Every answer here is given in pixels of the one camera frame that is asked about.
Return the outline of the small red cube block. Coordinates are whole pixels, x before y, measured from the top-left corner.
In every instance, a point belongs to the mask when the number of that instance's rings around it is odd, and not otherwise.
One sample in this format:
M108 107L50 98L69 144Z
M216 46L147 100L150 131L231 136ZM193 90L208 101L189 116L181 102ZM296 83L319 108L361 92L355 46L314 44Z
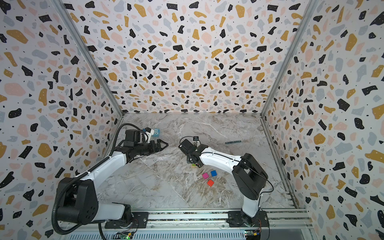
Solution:
M214 185L214 181L213 180L208 180L207 184L212 187Z

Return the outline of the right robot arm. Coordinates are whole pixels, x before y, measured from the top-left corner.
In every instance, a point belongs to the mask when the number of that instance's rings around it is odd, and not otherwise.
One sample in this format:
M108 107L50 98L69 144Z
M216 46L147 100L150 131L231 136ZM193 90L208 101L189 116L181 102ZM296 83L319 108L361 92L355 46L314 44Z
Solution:
M260 199L268 182L268 175L250 154L234 156L218 152L207 145L198 146L189 140L179 144L179 149L187 156L187 162L201 168L204 165L215 167L232 174L243 195L241 211L229 214L228 223L232 227L253 227L257 225Z

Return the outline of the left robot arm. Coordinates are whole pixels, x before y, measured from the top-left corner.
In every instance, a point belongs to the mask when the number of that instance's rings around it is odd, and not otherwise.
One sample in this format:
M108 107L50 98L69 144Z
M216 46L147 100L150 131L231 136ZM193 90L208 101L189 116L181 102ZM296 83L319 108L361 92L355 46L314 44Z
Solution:
M63 235L67 233L59 226L60 221L73 223L75 228L105 221L112 222L119 228L132 225L134 215L130 205L102 204L98 200L97 190L118 169L140 157L161 152L168 145L160 139L147 143L121 141L114 147L111 156L76 177L62 179L52 210L55 231Z

